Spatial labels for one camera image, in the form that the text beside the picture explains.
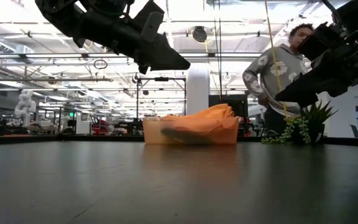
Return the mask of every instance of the ceiling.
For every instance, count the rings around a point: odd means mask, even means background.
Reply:
[[[135,4],[131,6],[131,17],[136,16],[146,2],[146,0],[136,0]],[[269,26],[263,1],[222,0],[220,1],[220,10],[219,2],[215,1],[213,4],[212,0],[155,0],[155,2],[165,11],[164,22],[158,32],[165,32],[171,47],[179,53],[192,53],[193,55],[217,51],[221,51],[223,54],[261,53],[270,47]],[[334,6],[339,7],[346,1],[332,2]],[[267,5],[271,35],[275,45],[285,44],[288,32],[298,24],[313,23],[318,26],[326,21],[331,22],[331,13],[318,1],[269,1]],[[199,44],[191,37],[195,26],[205,27],[208,34],[207,44]],[[215,30],[219,34],[216,37],[214,36]],[[103,46],[90,41],[86,41],[85,46],[79,49],[70,38],[65,37],[42,17],[34,0],[0,0],[0,41],[12,47],[26,46],[29,49],[28,52],[37,54],[104,52]],[[136,107],[136,84],[132,78],[138,72],[137,65],[130,58],[113,57],[103,58],[108,63],[107,68],[97,69],[94,66],[94,61],[97,59],[101,58],[69,59],[53,58],[52,56],[47,59],[34,60],[32,64],[0,59],[0,68],[3,68],[0,70],[0,78],[87,79],[88,81],[53,84],[37,80],[2,84],[6,84],[6,88],[20,89],[27,86],[38,89],[37,95],[46,101],[56,101],[56,99],[46,96],[60,96],[58,104],[67,101],[74,102],[75,105],[85,105],[94,101],[96,104],[91,107],[100,109],[96,110],[97,113],[108,113],[106,110],[114,110],[123,116],[133,116],[131,110]],[[241,74],[253,59],[255,57],[223,57],[222,87],[228,89],[224,93],[242,94],[244,92],[246,88],[242,82]],[[216,58],[193,58],[190,62],[209,64],[211,93],[219,94],[219,64]],[[185,78],[186,75],[187,71],[177,70],[148,72],[140,77]],[[103,77],[109,81],[101,81],[100,79]],[[143,90],[151,90],[148,95],[139,92],[140,101],[144,102],[140,110],[141,116],[147,113],[165,115],[183,111],[184,94],[181,90],[183,82],[149,81],[145,85],[145,81],[143,81],[142,84],[144,85]],[[110,90],[60,90],[74,86],[81,89],[103,88]],[[59,89],[59,91],[42,91],[43,88]],[[172,90],[153,91],[154,88],[170,88]]]

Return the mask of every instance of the gray hoodie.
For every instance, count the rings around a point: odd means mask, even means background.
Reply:
[[[275,47],[274,52],[282,89],[288,86],[299,73],[305,74],[307,72],[302,61],[303,56],[295,55],[285,44]],[[278,113],[284,115],[284,104],[290,116],[300,113],[300,107],[297,103],[276,101],[274,98],[280,92],[280,89],[274,69],[272,49],[266,50],[257,60],[254,60],[242,74],[242,78],[246,87],[254,96],[258,99],[267,97],[269,106]]]

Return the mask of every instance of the translucent plastic bin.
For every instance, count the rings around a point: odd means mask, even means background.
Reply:
[[[146,144],[236,144],[238,118],[161,118],[143,120]]]

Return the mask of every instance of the man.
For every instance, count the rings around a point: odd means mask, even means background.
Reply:
[[[282,89],[284,89],[299,73],[305,74],[307,72],[306,66],[302,61],[303,56],[299,53],[298,47],[312,31],[312,24],[301,24],[290,32],[289,47],[282,44],[274,48],[277,73],[273,62],[272,49],[268,49],[257,60],[253,61],[242,74],[248,90],[258,98],[260,105],[267,108],[265,112],[266,128],[278,134],[283,133],[287,125],[284,120],[283,105],[285,104],[287,115],[289,116],[299,115],[300,108],[296,103],[278,102],[275,100],[275,95],[280,92],[277,75]],[[260,74],[261,85],[258,83],[258,74]]]

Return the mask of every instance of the trailing succulent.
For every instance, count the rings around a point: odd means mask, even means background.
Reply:
[[[313,104],[310,106],[310,108],[301,110],[300,116],[286,119],[287,127],[281,136],[263,138],[262,143],[283,144],[294,136],[295,131],[299,131],[299,135],[302,137],[303,142],[310,144],[311,138],[309,135],[309,130],[313,129],[319,131],[318,128],[321,127],[328,118],[337,112],[332,112],[333,107],[328,107],[328,104],[329,102],[321,107],[320,101],[318,106]]]

